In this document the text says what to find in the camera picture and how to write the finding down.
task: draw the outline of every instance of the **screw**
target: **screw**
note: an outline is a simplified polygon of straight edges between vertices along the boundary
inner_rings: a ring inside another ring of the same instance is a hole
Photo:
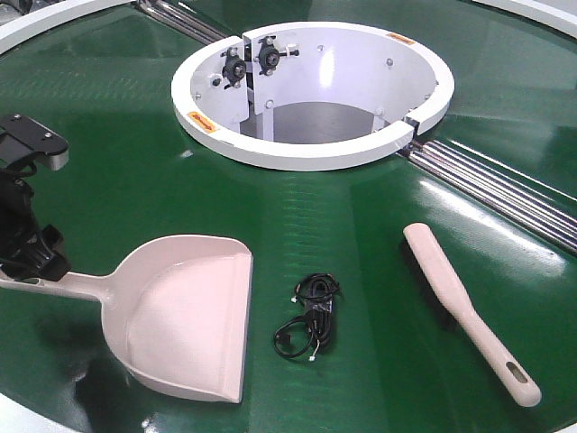
[[[279,60],[280,60],[279,54],[278,54],[277,52],[271,52],[271,53],[267,56],[265,62],[266,62],[266,64],[267,64],[267,66],[275,67],[275,66],[277,66],[277,65],[279,64]]]
[[[233,69],[233,75],[238,79],[243,79],[246,75],[246,67],[243,62],[238,62]]]

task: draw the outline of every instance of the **black clamp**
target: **black clamp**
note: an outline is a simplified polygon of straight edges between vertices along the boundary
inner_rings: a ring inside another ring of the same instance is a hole
[[[287,56],[298,56],[298,50],[293,50],[287,52],[280,52],[274,46],[274,40],[277,39],[276,36],[267,36],[259,40],[262,44],[261,50],[259,51],[259,64],[261,65],[261,72],[259,75],[266,75],[270,77],[272,73],[277,69],[281,57]]]
[[[246,76],[246,63],[238,55],[238,49],[231,47],[226,52],[221,54],[221,57],[226,56],[223,67],[223,77],[227,78],[229,84],[224,86],[224,90],[228,88],[239,88],[241,80]]]
[[[57,281],[70,270],[61,252],[62,235],[40,226],[32,212],[33,189],[23,178],[36,173],[37,160],[51,170],[68,161],[68,143],[24,115],[0,118],[0,264],[11,278]]]

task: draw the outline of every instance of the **orange warning label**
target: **orange warning label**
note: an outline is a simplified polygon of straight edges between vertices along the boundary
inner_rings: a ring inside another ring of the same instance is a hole
[[[390,38],[396,39],[399,42],[403,42],[406,45],[412,45],[415,43],[415,41],[403,36],[402,34],[389,33],[387,36],[389,36]]]
[[[208,134],[216,131],[216,125],[213,124],[208,118],[201,115],[198,111],[191,111],[188,113],[188,117],[195,121],[195,124],[204,129]]]

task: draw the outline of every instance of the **green rotating table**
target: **green rotating table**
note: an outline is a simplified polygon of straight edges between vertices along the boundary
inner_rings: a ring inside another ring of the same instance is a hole
[[[188,4],[231,34],[342,21],[414,38],[455,79],[445,118],[419,140],[466,146],[577,215],[574,38],[458,0]],[[545,433],[577,421],[574,255],[397,154],[290,172],[208,150],[181,129],[169,91],[202,47],[133,5],[91,14],[0,59],[0,114],[29,115],[69,141],[69,163],[29,182],[75,272],[109,273],[163,235],[251,249],[242,403],[151,391],[110,353],[96,303],[12,290],[0,290],[2,394],[86,433]],[[465,333],[435,321],[398,250],[416,221],[433,228],[477,310],[539,384],[536,407],[519,407]],[[341,283],[336,335],[314,363],[287,361],[271,336],[299,314],[291,291],[311,272]]]

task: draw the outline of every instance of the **black cable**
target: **black cable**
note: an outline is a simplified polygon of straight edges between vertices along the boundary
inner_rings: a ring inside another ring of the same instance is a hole
[[[330,273],[312,273],[295,286],[295,296],[292,300],[299,302],[304,307],[305,313],[292,318],[275,331],[272,343],[277,354],[284,358],[295,358],[313,348],[309,360],[315,360],[316,352],[328,345],[332,335],[333,300],[340,289],[339,283]],[[288,330],[299,323],[303,324],[307,333],[307,343],[296,352],[284,350],[283,346],[290,345]]]

